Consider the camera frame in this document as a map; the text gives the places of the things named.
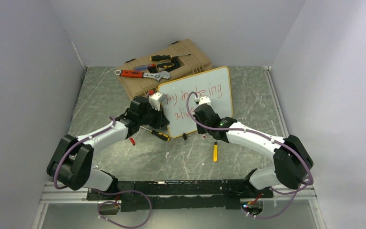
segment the adjustable wrench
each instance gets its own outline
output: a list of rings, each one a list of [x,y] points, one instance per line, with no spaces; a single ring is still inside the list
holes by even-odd
[[[157,81],[160,81],[162,78],[163,79],[170,78],[170,73],[167,71],[161,71],[160,73],[144,73],[133,70],[116,70],[114,74],[128,78],[151,78]]]

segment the red marker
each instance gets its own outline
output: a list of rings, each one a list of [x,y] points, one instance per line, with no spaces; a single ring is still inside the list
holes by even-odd
[[[135,142],[134,142],[134,139],[132,137],[130,137],[130,142],[132,143],[133,146],[135,146]]]

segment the tan plastic toolbox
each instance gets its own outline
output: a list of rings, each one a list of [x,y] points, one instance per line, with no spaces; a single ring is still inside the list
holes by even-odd
[[[152,53],[151,55],[139,58],[132,59],[130,61],[125,62],[124,65],[117,67],[117,70],[132,70],[134,67],[151,64],[150,57],[154,55],[179,55],[179,54],[191,54],[190,56],[180,56],[174,59],[175,66],[171,69],[151,69],[150,71],[145,70],[144,72],[160,72],[163,70],[169,71],[171,78],[170,79],[161,79],[159,82],[154,79],[148,78],[126,78],[116,76],[121,84],[123,85],[125,91],[128,94],[130,99],[133,99],[136,96],[144,95],[149,90],[156,91],[158,85],[164,82],[176,80],[179,78],[183,78],[188,75],[204,72],[210,70],[212,68],[211,61],[205,56],[204,53],[200,51],[200,49],[195,46],[195,44],[189,40],[177,41],[170,44],[167,48],[160,50],[159,52]]]

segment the white wall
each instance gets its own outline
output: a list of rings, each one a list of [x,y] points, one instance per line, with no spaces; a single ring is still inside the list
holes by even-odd
[[[186,38],[214,65],[273,63],[305,0],[50,0],[85,66],[117,66]]]
[[[47,0],[0,0],[0,229],[31,227],[82,73]]]
[[[366,0],[307,0],[272,74],[327,227],[366,229]]]

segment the marble table top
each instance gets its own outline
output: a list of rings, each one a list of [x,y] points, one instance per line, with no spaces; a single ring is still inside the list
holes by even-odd
[[[69,134],[90,133],[110,123],[130,105],[115,67],[89,67],[76,103]],[[283,136],[277,107],[262,67],[229,67],[233,118],[253,129]],[[140,129],[133,138],[95,152],[93,164],[119,180],[238,179],[253,168],[272,165],[261,154],[245,147],[218,142],[218,161],[213,162],[214,139],[191,133],[186,141],[169,142]]]

